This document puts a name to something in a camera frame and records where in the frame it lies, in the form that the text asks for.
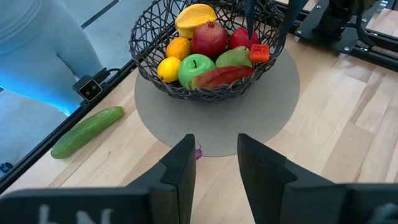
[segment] light wood floor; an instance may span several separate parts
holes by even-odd
[[[398,13],[371,28],[398,35]],[[398,182],[398,74],[371,63],[295,43],[286,45],[300,74],[300,99],[284,129],[266,144],[335,182]],[[133,71],[89,115],[120,105],[125,117],[71,158],[47,153],[8,192],[24,188],[124,186],[170,148],[139,118]],[[253,223],[236,156],[197,161],[192,223]]]

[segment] fruit basket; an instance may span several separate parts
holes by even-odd
[[[187,72],[189,68],[181,69],[184,64],[184,59],[180,64],[174,64],[170,62],[170,59],[168,60],[169,65],[163,66],[163,69],[159,70],[162,61],[165,60],[165,58],[169,59],[168,45],[172,43],[174,39],[182,35],[187,35],[187,38],[191,37],[187,34],[186,30],[182,30],[182,26],[178,27],[179,24],[177,24],[177,22],[180,23],[178,17],[184,9],[193,4],[206,4],[210,6],[216,15],[215,23],[224,28],[226,31],[227,43],[230,44],[233,41],[231,35],[234,35],[234,31],[241,27],[246,27],[246,21],[244,19],[244,0],[155,0],[138,18],[131,31],[131,39],[129,41],[130,53],[133,61],[137,64],[139,73],[146,80],[152,82],[159,90],[168,93],[172,97],[184,100],[217,101],[243,94],[275,64],[285,44],[285,37],[279,37],[279,24],[281,24],[284,19],[283,13],[281,13],[270,0],[254,0],[254,2],[253,36],[257,36],[260,42],[259,44],[264,44],[269,47],[269,59],[266,62],[252,63],[254,71],[250,76],[246,75],[232,83],[229,82],[228,84],[220,85],[216,88],[207,88],[207,86],[194,88],[192,87],[192,81],[190,81],[189,85],[184,85],[184,77],[181,79],[182,73],[185,77],[190,76],[189,72]],[[189,16],[192,13],[198,13],[198,10],[195,9],[193,12],[187,12],[184,16]],[[177,45],[179,47],[186,46],[187,48],[191,47],[194,49],[195,38],[196,37],[193,36],[193,39],[185,41],[185,45],[183,42],[179,42]],[[227,51],[229,47],[230,46],[227,44],[224,51]],[[193,61],[195,62],[195,68],[197,67],[197,62],[200,63],[201,66],[206,64],[206,62],[202,62],[203,57],[197,57],[196,61]],[[163,79],[163,77],[158,74],[158,71],[167,73],[176,70],[177,65],[180,67],[178,69],[178,79],[180,82],[165,82],[166,79]]]

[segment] pomegranate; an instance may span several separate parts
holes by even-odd
[[[246,28],[240,27],[234,31],[229,38],[229,49],[234,49],[239,46],[246,46],[251,49],[253,44],[260,44],[259,36],[253,32],[251,41],[249,42],[248,30]]]
[[[214,22],[207,22],[195,29],[192,37],[192,52],[215,59],[226,48],[226,31]]]

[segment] yellow fruit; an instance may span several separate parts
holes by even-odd
[[[208,22],[214,22],[217,15],[206,4],[193,4],[184,9],[176,18],[175,26],[182,37],[191,39],[195,28]]]
[[[176,57],[168,57],[164,59],[157,67],[157,76],[166,83],[177,81],[178,68],[180,64],[180,59]]]
[[[191,54],[191,42],[185,37],[177,37],[166,48],[167,57],[176,57],[183,60]]]

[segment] fake fruit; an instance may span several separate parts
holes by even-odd
[[[205,72],[195,77],[190,83],[191,89],[196,88],[218,88],[221,85],[230,85],[236,80],[249,77],[254,69],[245,65],[225,66]]]
[[[267,44],[253,44],[250,50],[252,62],[266,62],[269,60],[269,46]]]
[[[215,68],[216,65],[207,56],[201,54],[189,55],[181,62],[178,80],[183,87],[189,88],[189,83],[195,76]]]
[[[193,34],[192,52],[216,59],[226,48],[226,31],[214,22],[200,25]]]
[[[172,83],[178,79],[178,68],[181,64],[180,59],[168,57],[157,67],[157,76],[166,83]]]
[[[185,37],[177,37],[166,48],[167,57],[176,57],[183,60],[191,54],[191,42]]]
[[[260,40],[258,35],[253,32],[251,40],[249,42],[249,34],[246,28],[240,27],[236,31],[234,31],[229,38],[229,49],[234,49],[239,46],[246,46],[248,49],[251,49],[253,44],[260,44]]]
[[[216,21],[214,10],[206,4],[193,4],[184,9],[176,18],[175,26],[182,37],[191,39],[195,29],[208,22]]]
[[[95,136],[119,120],[123,114],[123,108],[115,106],[100,111],[78,123],[55,143],[51,149],[51,156],[54,159],[64,159],[71,156]]]
[[[246,65],[252,67],[249,49],[245,46],[240,46],[220,55],[216,61],[217,68],[228,65]]]

